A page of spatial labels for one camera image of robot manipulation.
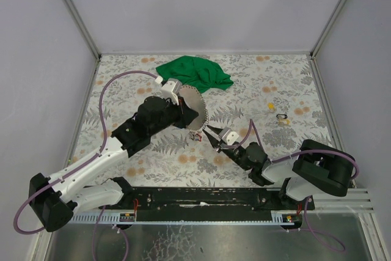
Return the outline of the metal key organizer blue handle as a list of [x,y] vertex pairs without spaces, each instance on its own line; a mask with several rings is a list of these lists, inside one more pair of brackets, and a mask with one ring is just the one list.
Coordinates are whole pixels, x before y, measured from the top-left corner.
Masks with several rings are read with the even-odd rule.
[[183,85],[180,87],[179,96],[192,114],[197,113],[197,117],[192,118],[186,128],[194,131],[202,130],[208,120],[208,111],[202,94],[193,86]]

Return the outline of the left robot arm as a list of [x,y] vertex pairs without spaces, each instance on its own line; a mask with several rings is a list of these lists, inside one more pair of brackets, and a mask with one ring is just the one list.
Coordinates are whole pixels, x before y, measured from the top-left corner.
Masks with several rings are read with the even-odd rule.
[[38,173],[29,184],[30,207],[47,232],[66,225],[82,211],[122,202],[133,187],[123,178],[116,177],[104,184],[88,183],[115,163],[131,158],[151,142],[152,136],[174,126],[198,130],[205,123],[206,107],[198,98],[180,96],[178,104],[170,99],[150,96],[137,112],[112,131],[91,159],[77,161],[70,167],[45,177]]

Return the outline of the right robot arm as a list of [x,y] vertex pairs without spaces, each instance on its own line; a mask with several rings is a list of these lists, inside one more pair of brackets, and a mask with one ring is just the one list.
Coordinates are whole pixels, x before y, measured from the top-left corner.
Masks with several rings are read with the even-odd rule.
[[304,140],[297,152],[272,160],[260,141],[244,147],[230,128],[208,126],[204,134],[215,151],[247,171],[256,185],[281,185],[275,196],[260,198],[276,210],[299,208],[317,194],[345,197],[351,180],[359,175],[353,156],[311,139]]

